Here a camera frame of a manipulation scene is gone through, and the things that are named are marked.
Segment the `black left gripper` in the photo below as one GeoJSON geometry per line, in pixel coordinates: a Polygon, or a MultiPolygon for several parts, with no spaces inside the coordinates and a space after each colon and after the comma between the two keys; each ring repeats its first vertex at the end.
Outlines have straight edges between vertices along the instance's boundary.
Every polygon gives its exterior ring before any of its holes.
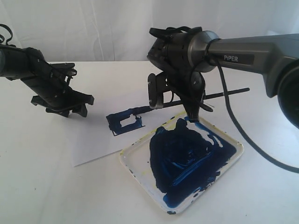
{"type": "Polygon", "coordinates": [[[77,75],[77,70],[58,70],[51,65],[42,65],[35,69],[28,66],[21,68],[20,80],[36,95],[31,104],[45,107],[47,113],[69,117],[72,113],[87,117],[86,104],[93,105],[94,97],[73,90],[70,80],[77,75]]]}

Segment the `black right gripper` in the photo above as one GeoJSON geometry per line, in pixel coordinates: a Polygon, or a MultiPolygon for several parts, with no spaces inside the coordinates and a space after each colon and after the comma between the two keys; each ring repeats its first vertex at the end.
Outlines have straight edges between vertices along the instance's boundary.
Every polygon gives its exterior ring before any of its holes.
{"type": "Polygon", "coordinates": [[[171,91],[172,95],[176,94],[180,100],[171,99],[163,103],[163,107],[183,105],[189,121],[199,120],[200,108],[206,109],[204,104],[206,82],[202,74],[198,71],[175,74],[164,72],[164,76],[167,91],[171,91]]]}

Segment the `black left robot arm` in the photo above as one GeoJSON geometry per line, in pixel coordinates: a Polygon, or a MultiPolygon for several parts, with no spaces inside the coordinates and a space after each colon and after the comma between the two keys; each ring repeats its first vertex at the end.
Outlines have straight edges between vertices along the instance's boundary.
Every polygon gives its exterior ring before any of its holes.
{"type": "Polygon", "coordinates": [[[43,106],[47,113],[68,117],[72,112],[87,116],[86,105],[93,105],[94,97],[70,87],[71,79],[77,74],[74,67],[74,63],[50,64],[34,48],[0,46],[1,77],[21,80],[36,93],[31,103],[43,106]]]}

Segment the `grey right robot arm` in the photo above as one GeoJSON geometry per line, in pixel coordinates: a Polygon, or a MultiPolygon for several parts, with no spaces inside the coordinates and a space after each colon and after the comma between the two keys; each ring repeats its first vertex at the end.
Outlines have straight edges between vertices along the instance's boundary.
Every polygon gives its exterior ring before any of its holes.
{"type": "Polygon", "coordinates": [[[197,122],[199,109],[208,110],[202,75],[221,66],[261,74],[266,95],[277,97],[286,118],[299,125],[298,34],[221,39],[201,27],[151,28],[149,33],[156,41],[147,58],[161,70],[148,77],[151,108],[162,108],[163,94],[171,91],[197,122]]]}

